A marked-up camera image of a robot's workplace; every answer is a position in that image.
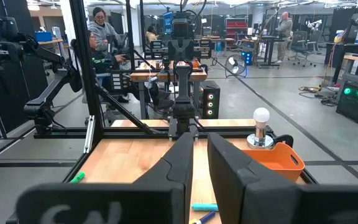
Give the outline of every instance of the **concrete floor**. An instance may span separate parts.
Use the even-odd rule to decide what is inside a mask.
[[[320,184],[358,184],[358,124],[337,114],[335,107],[298,94],[301,86],[321,84],[326,70],[322,65],[324,55],[310,57],[316,67],[303,68],[287,60],[279,70],[252,66],[246,78],[225,78],[219,65],[211,66],[210,60],[203,63],[212,68],[208,79],[221,88],[219,118],[251,118],[256,108],[265,107],[271,114],[268,125],[277,135],[294,137],[294,150]],[[130,99],[125,107],[139,118],[139,102],[132,95]],[[73,93],[66,85],[54,105],[56,121],[84,127],[89,113],[81,93]],[[33,133],[0,153],[0,223],[13,212],[21,192],[42,182],[62,181],[82,153],[84,139],[34,139]]]

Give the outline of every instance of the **light bulb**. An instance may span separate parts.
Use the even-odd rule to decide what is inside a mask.
[[[270,118],[270,113],[266,108],[257,108],[254,111],[254,120],[256,122],[266,123]]]

